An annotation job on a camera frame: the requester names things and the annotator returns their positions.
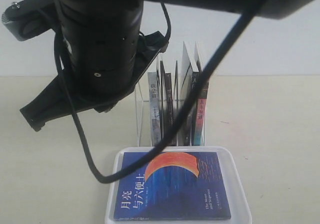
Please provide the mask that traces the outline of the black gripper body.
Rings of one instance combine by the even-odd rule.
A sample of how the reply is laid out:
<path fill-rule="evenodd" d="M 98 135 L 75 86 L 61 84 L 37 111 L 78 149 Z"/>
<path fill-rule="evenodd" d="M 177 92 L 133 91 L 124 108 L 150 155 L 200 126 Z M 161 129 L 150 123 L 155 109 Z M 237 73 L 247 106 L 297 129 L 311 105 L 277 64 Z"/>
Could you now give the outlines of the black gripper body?
<path fill-rule="evenodd" d="M 159 31 L 140 36 L 134 63 L 128 70 L 95 70 L 84 75 L 71 69 L 67 50 L 62 48 L 61 58 L 66 65 L 62 75 L 57 75 L 20 113 L 35 131 L 40 131 L 48 121 L 69 116 L 71 103 L 77 113 L 90 109 L 108 112 L 134 91 L 156 56 L 166 48 L 167 40 Z"/>

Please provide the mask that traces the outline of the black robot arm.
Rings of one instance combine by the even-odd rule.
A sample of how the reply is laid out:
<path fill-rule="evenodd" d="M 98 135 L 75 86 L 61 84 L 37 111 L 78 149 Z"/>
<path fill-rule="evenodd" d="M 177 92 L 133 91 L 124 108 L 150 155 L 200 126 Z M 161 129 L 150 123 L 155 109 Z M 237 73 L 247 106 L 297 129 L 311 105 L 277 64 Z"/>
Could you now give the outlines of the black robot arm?
<path fill-rule="evenodd" d="M 241 14 L 254 0 L 23 0 L 30 39 L 55 31 L 55 54 L 65 68 L 20 112 L 39 131 L 46 122 L 76 112 L 104 112 L 131 94 L 155 56 L 168 45 L 170 34 L 143 38 L 140 24 L 144 2 Z M 257 16 L 282 19 L 313 0 L 267 0 Z"/>

